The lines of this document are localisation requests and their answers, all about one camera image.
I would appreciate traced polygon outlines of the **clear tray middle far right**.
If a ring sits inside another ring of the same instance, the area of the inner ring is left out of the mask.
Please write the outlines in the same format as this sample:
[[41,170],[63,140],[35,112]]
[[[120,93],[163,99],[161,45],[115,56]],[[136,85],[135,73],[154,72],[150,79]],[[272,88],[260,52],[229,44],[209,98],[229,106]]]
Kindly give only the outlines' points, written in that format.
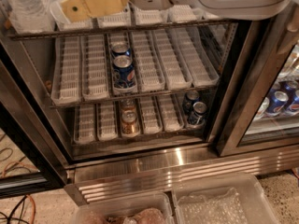
[[215,86],[219,75],[206,55],[196,27],[176,28],[170,31],[174,42],[192,75],[194,87]]

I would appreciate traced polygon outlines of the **dark blue can rear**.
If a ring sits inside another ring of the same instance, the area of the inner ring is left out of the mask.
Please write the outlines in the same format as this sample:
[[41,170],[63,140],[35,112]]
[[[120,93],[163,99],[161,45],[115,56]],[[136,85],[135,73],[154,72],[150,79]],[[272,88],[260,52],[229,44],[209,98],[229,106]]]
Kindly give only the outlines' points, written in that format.
[[187,91],[184,95],[182,102],[182,108],[185,114],[189,114],[192,110],[192,106],[200,101],[200,94],[198,91]]

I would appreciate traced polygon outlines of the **dark blue can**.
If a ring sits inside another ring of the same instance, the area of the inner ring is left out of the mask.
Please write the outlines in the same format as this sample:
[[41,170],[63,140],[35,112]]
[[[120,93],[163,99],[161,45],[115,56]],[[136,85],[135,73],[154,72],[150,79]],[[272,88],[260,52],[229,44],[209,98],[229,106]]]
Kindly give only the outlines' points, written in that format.
[[198,125],[200,124],[207,111],[207,106],[203,102],[196,102],[193,104],[192,111],[188,117],[188,122],[191,125]]
[[198,91],[187,91],[184,95],[182,102],[182,108],[185,114],[189,114],[192,110],[192,106],[200,101],[200,94]]

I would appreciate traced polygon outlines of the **clear bin with bubble wrap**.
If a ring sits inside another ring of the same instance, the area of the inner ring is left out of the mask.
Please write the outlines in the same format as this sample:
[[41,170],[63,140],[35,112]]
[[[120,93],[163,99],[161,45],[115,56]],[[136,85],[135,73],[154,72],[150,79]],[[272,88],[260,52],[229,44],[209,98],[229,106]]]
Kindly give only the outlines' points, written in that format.
[[280,224],[254,175],[184,181],[173,186],[172,199],[178,224]]

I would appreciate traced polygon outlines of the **white can behind glass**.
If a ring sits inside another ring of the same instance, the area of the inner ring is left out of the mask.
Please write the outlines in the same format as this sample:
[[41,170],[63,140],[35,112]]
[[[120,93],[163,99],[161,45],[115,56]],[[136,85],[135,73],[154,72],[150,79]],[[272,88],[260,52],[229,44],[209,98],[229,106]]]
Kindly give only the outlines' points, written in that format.
[[254,120],[261,119],[268,106],[269,106],[269,99],[265,97],[254,117]]

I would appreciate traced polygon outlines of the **blue Pepsi can rear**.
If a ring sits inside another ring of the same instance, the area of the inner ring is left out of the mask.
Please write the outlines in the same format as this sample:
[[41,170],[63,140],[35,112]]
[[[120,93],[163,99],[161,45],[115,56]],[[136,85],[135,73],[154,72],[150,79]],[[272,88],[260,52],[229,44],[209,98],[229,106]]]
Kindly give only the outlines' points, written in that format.
[[111,55],[113,58],[118,56],[131,56],[131,48],[126,42],[116,42],[111,45]]

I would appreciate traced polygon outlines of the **stainless fridge bottom grille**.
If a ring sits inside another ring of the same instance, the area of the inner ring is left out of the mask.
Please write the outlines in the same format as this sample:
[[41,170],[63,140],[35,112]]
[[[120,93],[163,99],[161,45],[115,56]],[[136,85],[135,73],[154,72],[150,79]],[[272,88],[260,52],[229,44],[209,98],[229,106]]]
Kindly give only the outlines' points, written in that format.
[[169,191],[183,181],[247,173],[270,174],[298,165],[299,146],[220,157],[211,147],[170,148],[145,155],[82,163],[68,172],[66,193],[78,205],[148,191]]

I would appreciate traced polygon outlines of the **clear tray holding Pepsi cans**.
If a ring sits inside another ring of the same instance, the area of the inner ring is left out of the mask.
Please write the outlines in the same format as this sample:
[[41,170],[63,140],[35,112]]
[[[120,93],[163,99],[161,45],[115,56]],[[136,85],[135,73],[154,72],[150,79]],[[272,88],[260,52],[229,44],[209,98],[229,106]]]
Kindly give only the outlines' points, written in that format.
[[137,92],[135,66],[128,34],[109,35],[108,44],[115,92]]

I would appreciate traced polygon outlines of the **clear plastic water bottle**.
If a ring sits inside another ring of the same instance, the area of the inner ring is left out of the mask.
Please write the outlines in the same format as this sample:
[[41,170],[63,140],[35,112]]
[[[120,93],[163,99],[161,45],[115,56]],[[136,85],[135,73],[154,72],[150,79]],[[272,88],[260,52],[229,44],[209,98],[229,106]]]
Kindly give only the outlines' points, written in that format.
[[22,33],[43,33],[52,30],[48,11],[42,0],[8,0],[15,29]]

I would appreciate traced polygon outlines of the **blue Pepsi can front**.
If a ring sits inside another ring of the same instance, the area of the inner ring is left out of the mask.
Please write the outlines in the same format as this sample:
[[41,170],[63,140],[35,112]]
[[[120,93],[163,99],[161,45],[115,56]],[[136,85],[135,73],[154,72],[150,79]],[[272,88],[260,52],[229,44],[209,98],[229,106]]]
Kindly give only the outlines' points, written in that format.
[[128,89],[135,85],[135,68],[131,57],[122,55],[113,60],[114,86]]

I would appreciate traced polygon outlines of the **open fridge door left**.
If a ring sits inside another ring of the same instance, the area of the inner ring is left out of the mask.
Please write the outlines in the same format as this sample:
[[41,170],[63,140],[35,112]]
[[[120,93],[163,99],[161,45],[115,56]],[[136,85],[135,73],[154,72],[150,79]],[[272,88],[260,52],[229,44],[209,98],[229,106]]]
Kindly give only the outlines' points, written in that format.
[[14,78],[15,67],[0,48],[0,127],[34,165],[28,174],[7,176],[2,170],[0,198],[60,189],[66,171],[50,149],[52,138]]

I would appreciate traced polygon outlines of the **brown soda can front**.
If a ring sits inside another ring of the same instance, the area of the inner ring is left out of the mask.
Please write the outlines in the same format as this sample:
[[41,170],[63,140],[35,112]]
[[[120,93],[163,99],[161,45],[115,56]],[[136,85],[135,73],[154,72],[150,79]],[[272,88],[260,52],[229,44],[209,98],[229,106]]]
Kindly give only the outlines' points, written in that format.
[[139,133],[135,111],[126,110],[121,114],[121,131],[125,135],[137,135]]

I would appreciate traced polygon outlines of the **brown soda can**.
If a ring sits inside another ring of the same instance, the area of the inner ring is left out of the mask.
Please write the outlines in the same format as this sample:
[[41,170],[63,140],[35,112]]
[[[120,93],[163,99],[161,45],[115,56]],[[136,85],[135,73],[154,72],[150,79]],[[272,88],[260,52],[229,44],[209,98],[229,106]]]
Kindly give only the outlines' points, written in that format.
[[139,133],[135,111],[126,110],[121,114],[121,131],[125,135],[137,135]]
[[134,99],[124,99],[121,100],[121,110],[132,110],[136,111],[136,104]]

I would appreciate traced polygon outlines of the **brown soda can rear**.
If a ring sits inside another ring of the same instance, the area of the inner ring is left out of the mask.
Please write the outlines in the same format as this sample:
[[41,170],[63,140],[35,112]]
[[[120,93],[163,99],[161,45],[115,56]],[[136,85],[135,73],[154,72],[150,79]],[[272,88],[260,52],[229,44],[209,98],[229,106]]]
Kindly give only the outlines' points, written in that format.
[[121,100],[121,110],[132,110],[136,111],[136,104],[134,99],[124,99]]

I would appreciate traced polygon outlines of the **blue pepsi can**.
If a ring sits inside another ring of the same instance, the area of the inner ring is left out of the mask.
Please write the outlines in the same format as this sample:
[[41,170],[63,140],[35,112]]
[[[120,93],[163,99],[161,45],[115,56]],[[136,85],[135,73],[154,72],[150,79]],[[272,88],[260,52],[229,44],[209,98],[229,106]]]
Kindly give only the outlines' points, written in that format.
[[126,42],[116,42],[111,45],[111,55],[113,58],[118,56],[131,56],[131,48]]
[[131,57],[122,55],[113,60],[114,86],[128,89],[135,85],[135,68]]

